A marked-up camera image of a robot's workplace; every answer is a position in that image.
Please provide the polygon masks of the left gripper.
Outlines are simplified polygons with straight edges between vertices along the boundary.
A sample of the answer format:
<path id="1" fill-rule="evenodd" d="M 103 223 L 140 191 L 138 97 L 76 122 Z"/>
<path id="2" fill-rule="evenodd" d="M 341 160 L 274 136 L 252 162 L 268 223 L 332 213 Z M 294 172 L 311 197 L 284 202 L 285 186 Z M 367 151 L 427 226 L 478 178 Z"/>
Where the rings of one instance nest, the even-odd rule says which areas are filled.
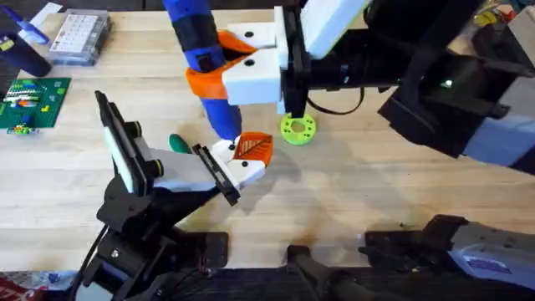
<path id="1" fill-rule="evenodd" d="M 235 205 L 238 189 L 265 173 L 273 156 L 273 137 L 263 132 L 242 132 L 235 140 L 219 140 L 210 149 L 194 145 L 187 153 L 151 148 L 140 123 L 125 123 L 125 188 L 146 196 L 156 188 L 171 192 L 216 188 Z"/>

